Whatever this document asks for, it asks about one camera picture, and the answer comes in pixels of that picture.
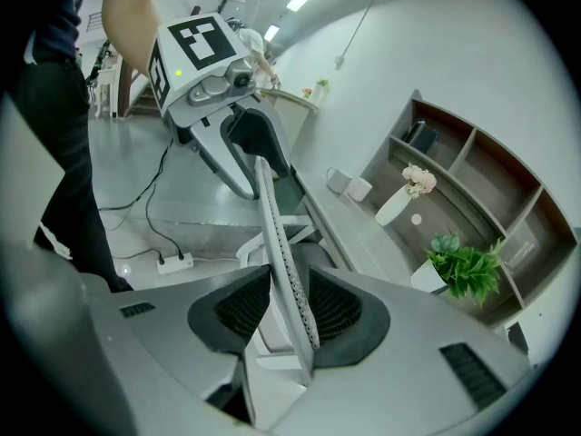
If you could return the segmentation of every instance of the power strip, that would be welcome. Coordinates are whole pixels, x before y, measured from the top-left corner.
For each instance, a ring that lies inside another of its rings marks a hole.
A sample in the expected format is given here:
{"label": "power strip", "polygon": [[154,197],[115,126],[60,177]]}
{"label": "power strip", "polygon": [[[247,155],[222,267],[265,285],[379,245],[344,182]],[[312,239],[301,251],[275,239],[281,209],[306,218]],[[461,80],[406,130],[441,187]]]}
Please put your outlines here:
{"label": "power strip", "polygon": [[180,260],[177,255],[174,257],[168,257],[164,260],[164,264],[160,264],[159,260],[157,261],[157,271],[160,274],[182,272],[183,270],[187,270],[193,267],[192,254],[189,252],[183,255],[183,260]]}

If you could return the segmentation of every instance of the pink flower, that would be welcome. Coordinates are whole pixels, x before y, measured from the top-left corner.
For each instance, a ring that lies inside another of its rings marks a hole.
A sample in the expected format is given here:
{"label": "pink flower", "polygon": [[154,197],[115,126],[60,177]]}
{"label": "pink flower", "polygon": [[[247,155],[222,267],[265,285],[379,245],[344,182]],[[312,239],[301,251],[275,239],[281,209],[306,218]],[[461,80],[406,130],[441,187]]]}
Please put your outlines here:
{"label": "pink flower", "polygon": [[421,193],[431,193],[436,187],[436,177],[415,164],[410,163],[401,175],[409,181],[407,188],[409,194],[414,197],[418,197]]}
{"label": "pink flower", "polygon": [[426,193],[431,193],[436,187],[436,177],[432,173],[426,172],[424,175],[424,188],[426,189]]}
{"label": "pink flower", "polygon": [[411,174],[412,174],[412,169],[410,167],[405,168],[402,172],[401,175],[405,178],[405,179],[411,179]]}

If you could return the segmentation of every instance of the white flower pot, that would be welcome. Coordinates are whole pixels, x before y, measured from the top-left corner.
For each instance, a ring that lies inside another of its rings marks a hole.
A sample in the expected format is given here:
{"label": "white flower pot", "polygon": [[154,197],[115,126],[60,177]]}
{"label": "white flower pot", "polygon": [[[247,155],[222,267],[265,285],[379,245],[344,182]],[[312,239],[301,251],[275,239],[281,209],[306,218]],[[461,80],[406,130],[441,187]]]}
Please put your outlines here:
{"label": "white flower pot", "polygon": [[403,212],[403,209],[411,202],[411,196],[406,192],[406,186],[401,187],[394,193],[387,202],[379,209],[375,215],[375,221],[386,226],[390,224],[396,217]]}
{"label": "white flower pot", "polygon": [[319,99],[320,99],[320,95],[323,92],[323,86],[320,84],[315,84],[315,88],[312,90],[312,94],[310,95],[310,102],[312,104],[318,105],[319,104]]}
{"label": "white flower pot", "polygon": [[414,288],[425,292],[434,292],[447,286],[442,278],[439,277],[436,268],[434,268],[434,263],[432,263],[430,259],[427,259],[424,264],[411,275],[411,285]]}

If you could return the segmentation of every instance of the black cable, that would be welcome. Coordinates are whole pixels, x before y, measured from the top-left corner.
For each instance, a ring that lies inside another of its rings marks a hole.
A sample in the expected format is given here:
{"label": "black cable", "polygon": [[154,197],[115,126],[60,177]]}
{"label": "black cable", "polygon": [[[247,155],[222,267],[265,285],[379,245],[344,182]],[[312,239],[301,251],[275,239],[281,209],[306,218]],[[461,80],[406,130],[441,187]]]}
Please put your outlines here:
{"label": "black cable", "polygon": [[121,221],[120,221],[120,222],[119,222],[119,223],[118,223],[118,224],[117,224],[117,225],[116,225],[114,228],[107,228],[107,227],[105,227],[105,230],[107,230],[107,231],[109,231],[109,232],[111,232],[111,233],[112,233],[113,231],[117,231],[117,230],[118,230],[118,229],[121,227],[121,225],[122,225],[123,223],[125,223],[125,220],[126,220],[126,219],[127,219],[127,217],[129,216],[129,213],[131,213],[131,210],[132,210],[131,208],[130,208],[129,210],[127,210],[127,212],[126,212],[126,213],[125,213],[125,215],[123,216],[122,220],[121,220]]}
{"label": "black cable", "polygon": [[116,260],[130,260],[132,258],[138,257],[139,255],[143,255],[144,253],[148,253],[148,252],[157,252],[157,254],[159,255],[159,262],[160,265],[163,265],[165,263],[165,260],[162,257],[162,253],[160,251],[158,251],[157,249],[147,249],[138,253],[134,253],[133,255],[130,255],[128,257],[115,257],[113,256],[114,259]]}
{"label": "black cable", "polygon": [[153,186],[153,184],[155,183],[157,178],[159,178],[162,175],[163,165],[165,163],[165,158],[167,156],[167,153],[170,151],[172,144],[173,144],[173,137],[172,137],[172,140],[170,141],[170,143],[167,145],[167,147],[165,147],[165,150],[163,151],[162,158],[160,159],[160,165],[157,169],[157,173],[154,175],[154,177],[152,178],[150,183],[147,184],[147,187],[145,187],[145,189],[143,189],[141,191],[141,193],[131,203],[128,203],[126,205],[122,205],[119,207],[101,207],[101,208],[99,208],[99,212],[109,212],[112,210],[125,210],[126,208],[130,208],[133,205],[135,205],[136,203],[138,203],[140,201],[140,199],[143,197],[143,195]]}
{"label": "black cable", "polygon": [[178,250],[178,258],[180,260],[183,260],[183,253],[182,253],[182,249],[180,249],[180,246],[176,243],[176,241],[174,239],[172,239],[171,237],[166,236],[165,234],[161,234],[159,231],[157,231],[153,225],[152,225],[152,221],[149,219],[149,202],[152,200],[153,195],[155,194],[155,189],[157,187],[157,184],[153,185],[153,190],[152,193],[149,195],[149,197],[147,198],[147,203],[145,204],[145,218],[147,219],[147,223],[149,224],[149,227],[152,228],[152,231],[158,235],[160,235],[163,239],[167,239],[168,241],[170,241],[173,245],[175,245],[175,247]]}

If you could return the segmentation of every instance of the wooden shelf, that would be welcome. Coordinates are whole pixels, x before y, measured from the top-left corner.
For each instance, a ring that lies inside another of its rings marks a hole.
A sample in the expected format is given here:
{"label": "wooden shelf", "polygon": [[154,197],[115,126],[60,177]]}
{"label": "wooden shelf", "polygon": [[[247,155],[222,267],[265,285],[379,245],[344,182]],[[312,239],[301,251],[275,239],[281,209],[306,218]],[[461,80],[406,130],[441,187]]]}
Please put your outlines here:
{"label": "wooden shelf", "polygon": [[502,145],[477,131],[476,138],[455,176],[508,229],[522,215],[540,182]]}
{"label": "wooden shelf", "polygon": [[[419,120],[438,131],[425,154],[404,140]],[[462,244],[481,249],[502,241],[500,293],[490,294],[482,309],[470,299],[448,299],[481,322],[498,325],[526,308],[575,250],[570,224],[537,177],[504,145],[425,102],[418,91],[363,174],[373,186],[366,204],[377,211],[404,185],[401,171],[408,163],[428,169],[438,180],[432,193],[414,199],[386,229],[410,266],[425,261],[435,233],[457,233]],[[423,218],[419,226],[410,222],[414,213]]]}
{"label": "wooden shelf", "polygon": [[[448,173],[439,163],[436,163],[430,157],[424,155],[419,150],[415,149],[409,144],[401,141],[396,137],[392,137],[392,141],[397,147],[406,150],[409,154],[411,154],[414,158],[416,158],[422,166],[428,168],[432,173],[436,175],[436,178],[439,180],[446,180],[447,182],[451,183],[453,188],[466,197],[468,201],[472,204],[472,206],[478,211],[478,213],[486,219],[487,223],[493,228],[494,233],[497,237],[506,237],[507,232],[503,228],[502,224],[497,220],[496,216],[489,211],[489,209],[476,197],[456,176],[451,173]],[[438,184],[436,185],[436,189],[438,186],[441,188],[441,183],[438,180]]]}
{"label": "wooden shelf", "polygon": [[474,128],[457,116],[422,100],[412,101],[412,124],[423,120],[426,126],[438,131],[438,139],[427,156],[448,170],[456,161]]}
{"label": "wooden shelf", "polygon": [[576,246],[570,228],[547,191],[503,243],[501,257],[525,305],[550,284]]}
{"label": "wooden shelf", "polygon": [[483,322],[485,325],[495,327],[505,318],[519,313],[524,307],[524,304],[516,295],[509,278],[507,278],[507,273],[501,269],[499,274],[499,293],[489,293],[482,307],[471,296],[456,299],[449,291],[444,291],[440,294],[440,297],[452,304],[455,308]]}

